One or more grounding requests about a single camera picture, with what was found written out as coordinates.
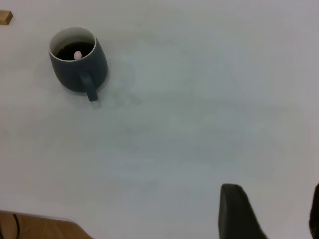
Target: white tabletop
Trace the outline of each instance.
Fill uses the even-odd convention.
[[[314,0],[2,0],[0,210],[95,239],[217,239],[219,190],[247,192],[270,239],[311,238],[319,181]],[[100,105],[56,79],[67,26],[109,64]]]

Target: dark gray mug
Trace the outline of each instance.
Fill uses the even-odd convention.
[[[76,42],[94,44],[93,50],[80,60],[62,60],[58,52]],[[49,46],[51,63],[61,84],[69,90],[86,92],[89,101],[96,101],[98,89],[106,79],[108,66],[102,47],[97,38],[82,27],[66,28],[51,39]]]

